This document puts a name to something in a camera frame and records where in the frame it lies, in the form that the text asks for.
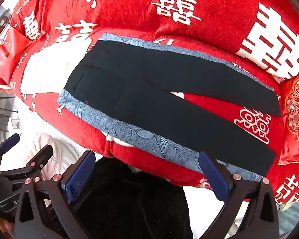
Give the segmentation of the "black pants with blue stripes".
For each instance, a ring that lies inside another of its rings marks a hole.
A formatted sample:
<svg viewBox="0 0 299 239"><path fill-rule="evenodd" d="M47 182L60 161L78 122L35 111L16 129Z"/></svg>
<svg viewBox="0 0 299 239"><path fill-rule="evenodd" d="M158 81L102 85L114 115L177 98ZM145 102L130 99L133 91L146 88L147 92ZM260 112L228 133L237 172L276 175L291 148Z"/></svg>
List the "black pants with blue stripes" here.
<svg viewBox="0 0 299 239"><path fill-rule="evenodd" d="M58 103L96 129L200 171L206 152L246 177L266 176L275 152L273 88L222 59L103 33L71 73Z"/></svg>

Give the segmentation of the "red embroidered pillow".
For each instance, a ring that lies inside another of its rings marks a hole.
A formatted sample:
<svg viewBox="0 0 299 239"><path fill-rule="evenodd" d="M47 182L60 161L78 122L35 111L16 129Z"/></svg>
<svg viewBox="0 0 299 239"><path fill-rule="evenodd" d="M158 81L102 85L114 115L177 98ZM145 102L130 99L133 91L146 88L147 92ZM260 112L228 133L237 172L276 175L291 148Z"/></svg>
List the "red embroidered pillow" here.
<svg viewBox="0 0 299 239"><path fill-rule="evenodd" d="M299 162L299 76L280 85L285 135L279 164Z"/></svg>

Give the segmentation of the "red wedding bed blanket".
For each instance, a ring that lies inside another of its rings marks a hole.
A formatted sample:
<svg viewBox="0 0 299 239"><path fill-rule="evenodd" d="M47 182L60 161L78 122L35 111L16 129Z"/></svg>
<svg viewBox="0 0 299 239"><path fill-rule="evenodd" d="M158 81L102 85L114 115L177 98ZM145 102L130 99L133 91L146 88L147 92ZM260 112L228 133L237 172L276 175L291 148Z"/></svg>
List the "red wedding bed blanket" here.
<svg viewBox="0 0 299 239"><path fill-rule="evenodd" d="M280 165L285 127L280 85L299 76L299 15L289 0L19 0L11 26L32 41L9 84L30 109L77 144L181 186L209 187L202 170L164 160L104 133L58 103L71 73L103 33L222 59L274 89L268 123L274 162L266 176L277 205L299 201L299 162Z"/></svg>

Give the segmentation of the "person's black trousers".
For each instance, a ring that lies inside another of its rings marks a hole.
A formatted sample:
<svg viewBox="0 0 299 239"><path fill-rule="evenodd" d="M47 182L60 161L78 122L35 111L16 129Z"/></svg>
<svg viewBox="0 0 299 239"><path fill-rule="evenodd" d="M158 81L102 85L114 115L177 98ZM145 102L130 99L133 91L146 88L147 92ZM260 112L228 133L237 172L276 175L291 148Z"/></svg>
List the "person's black trousers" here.
<svg viewBox="0 0 299 239"><path fill-rule="evenodd" d="M118 159L95 163L72 206L89 238L193 238L183 188Z"/></svg>

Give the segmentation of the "red gift bag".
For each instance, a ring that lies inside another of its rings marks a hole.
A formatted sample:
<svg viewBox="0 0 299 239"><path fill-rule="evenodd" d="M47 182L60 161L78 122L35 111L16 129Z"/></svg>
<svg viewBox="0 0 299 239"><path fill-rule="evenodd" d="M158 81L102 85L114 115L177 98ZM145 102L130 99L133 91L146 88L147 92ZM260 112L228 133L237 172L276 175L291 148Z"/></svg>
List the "red gift bag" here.
<svg viewBox="0 0 299 239"><path fill-rule="evenodd" d="M9 26L4 39L0 39L0 78L9 84L19 60L32 41Z"/></svg>

